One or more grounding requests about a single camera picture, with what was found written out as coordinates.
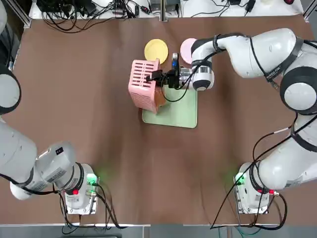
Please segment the green mat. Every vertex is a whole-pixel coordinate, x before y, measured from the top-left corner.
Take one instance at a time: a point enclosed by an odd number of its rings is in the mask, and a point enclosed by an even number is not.
[[[184,90],[164,88],[165,96],[168,99],[176,100],[180,98]],[[188,90],[184,98],[176,103],[166,102],[158,109],[155,115],[151,111],[143,110],[142,120],[145,123],[170,125],[186,128],[195,128],[197,125],[197,91]]]

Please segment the pink plastic basket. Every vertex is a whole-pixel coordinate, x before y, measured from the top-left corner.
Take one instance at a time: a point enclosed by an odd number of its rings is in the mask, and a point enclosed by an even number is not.
[[[147,82],[146,77],[159,69],[159,59],[156,61],[134,60],[132,63],[129,93],[138,108],[158,112],[160,105],[165,103],[161,89],[154,81]]]

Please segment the white label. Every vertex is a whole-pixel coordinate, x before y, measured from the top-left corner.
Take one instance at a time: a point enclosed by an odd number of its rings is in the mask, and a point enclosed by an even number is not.
[[[286,186],[285,186],[285,187],[292,187],[292,186],[299,185],[299,184],[302,183],[302,181],[303,181],[303,176],[300,176],[300,177],[298,177],[298,178],[295,179],[295,180],[288,180],[288,181],[286,182]]]
[[[256,201],[259,201],[260,198],[261,198],[261,195],[256,195]],[[268,198],[268,196],[265,196],[265,195],[263,194],[263,196],[262,196],[262,198],[261,198],[261,202],[262,202],[262,201],[266,201],[267,198]]]
[[[79,197],[78,196],[67,196],[67,202],[78,202],[79,201]]]
[[[59,179],[66,173],[66,170],[63,170],[61,167],[59,167],[57,170],[55,170],[53,173],[51,173],[49,176],[45,178],[47,182],[53,182],[56,179]]]

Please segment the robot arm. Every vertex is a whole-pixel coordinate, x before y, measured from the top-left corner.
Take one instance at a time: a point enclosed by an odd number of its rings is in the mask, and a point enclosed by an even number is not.
[[[197,40],[192,46],[192,70],[213,52],[227,51],[234,70],[243,78],[265,76],[289,109],[297,112],[293,126],[297,130],[317,114],[317,49],[305,44],[289,29],[277,29],[252,38],[241,34],[220,35]],[[200,67],[210,67],[211,58]],[[274,78],[283,75],[280,86]],[[197,71],[193,88],[205,90],[213,85],[211,74]],[[281,190],[317,179],[317,121],[279,147],[244,175],[237,186],[239,213],[258,213],[259,200],[265,188]],[[236,179],[250,165],[242,165]],[[260,213],[268,205],[268,191],[261,200]]]
[[[19,82],[9,69],[0,65],[0,116],[12,112],[20,101]],[[56,143],[38,156],[35,143],[2,119],[0,175],[11,181],[11,192],[20,200],[54,183],[57,190],[65,191],[66,205],[74,212],[87,214],[93,204],[86,192],[94,189],[88,182],[88,176],[94,173],[90,166],[76,163],[75,151],[69,142]]]

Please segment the brown mat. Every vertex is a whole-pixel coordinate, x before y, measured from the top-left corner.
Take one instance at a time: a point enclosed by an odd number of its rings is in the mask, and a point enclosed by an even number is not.
[[[288,126],[294,114],[264,78],[240,78],[228,54],[222,53],[213,58],[214,87],[199,93],[195,129],[145,124],[127,89],[131,63],[144,59],[144,46],[154,38],[169,47],[163,64],[167,70],[172,52],[179,51],[187,38],[230,32],[256,35],[282,27],[313,38],[300,15],[184,18],[168,23],[157,18],[113,20],[80,34],[62,34],[35,20],[23,34],[14,70],[22,102],[4,119],[34,140],[39,151],[56,141],[71,141],[77,161],[92,165],[109,184],[120,223],[207,224],[225,196],[224,184],[228,189],[239,166],[251,161],[256,140]],[[258,153],[282,136],[263,142]],[[0,179],[0,186],[5,204],[0,206],[0,223],[63,223],[57,195],[18,201],[7,181]],[[283,192],[288,224],[317,225],[315,187],[309,183]],[[244,217],[245,222],[251,219]],[[104,207],[100,205],[98,214],[83,222],[104,223]],[[276,209],[259,222],[278,223]],[[237,219],[226,202],[217,224],[233,223]]]

